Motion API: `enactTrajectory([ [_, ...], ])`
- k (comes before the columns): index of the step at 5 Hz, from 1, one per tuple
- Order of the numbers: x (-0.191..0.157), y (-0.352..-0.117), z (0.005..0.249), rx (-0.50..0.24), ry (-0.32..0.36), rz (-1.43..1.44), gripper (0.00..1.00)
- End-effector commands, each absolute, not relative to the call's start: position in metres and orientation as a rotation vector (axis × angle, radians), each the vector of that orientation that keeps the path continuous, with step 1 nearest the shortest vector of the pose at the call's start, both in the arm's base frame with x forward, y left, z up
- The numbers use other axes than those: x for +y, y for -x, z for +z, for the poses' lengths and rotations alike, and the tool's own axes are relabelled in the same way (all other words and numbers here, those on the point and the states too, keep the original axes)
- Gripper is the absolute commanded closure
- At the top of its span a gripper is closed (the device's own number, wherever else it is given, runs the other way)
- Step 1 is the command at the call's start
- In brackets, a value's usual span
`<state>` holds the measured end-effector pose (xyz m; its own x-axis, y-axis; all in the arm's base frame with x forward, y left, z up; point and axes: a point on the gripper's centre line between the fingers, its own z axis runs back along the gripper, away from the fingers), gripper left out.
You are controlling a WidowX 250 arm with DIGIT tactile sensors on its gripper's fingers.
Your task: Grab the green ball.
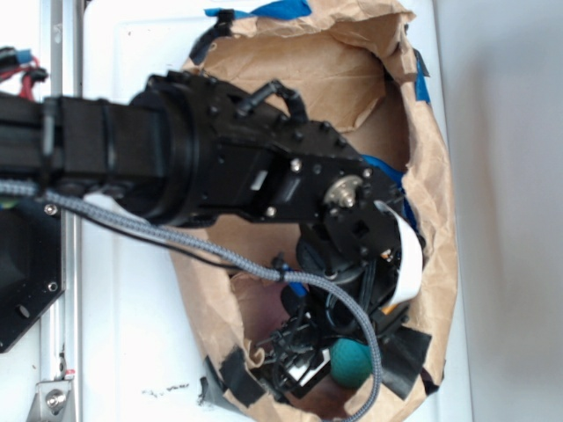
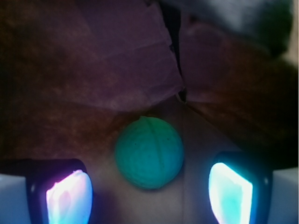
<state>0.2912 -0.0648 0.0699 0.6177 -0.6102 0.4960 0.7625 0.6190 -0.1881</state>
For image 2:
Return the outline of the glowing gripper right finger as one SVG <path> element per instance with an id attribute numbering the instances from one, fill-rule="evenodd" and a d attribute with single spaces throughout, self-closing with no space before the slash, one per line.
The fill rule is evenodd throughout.
<path id="1" fill-rule="evenodd" d="M 299 168 L 221 152 L 209 170 L 208 194 L 219 224 L 297 224 Z"/>

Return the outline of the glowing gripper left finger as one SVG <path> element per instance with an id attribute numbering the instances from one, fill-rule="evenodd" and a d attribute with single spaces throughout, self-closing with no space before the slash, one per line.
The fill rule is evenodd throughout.
<path id="1" fill-rule="evenodd" d="M 2 224 L 86 224 L 93 186 L 79 159 L 0 162 Z"/>

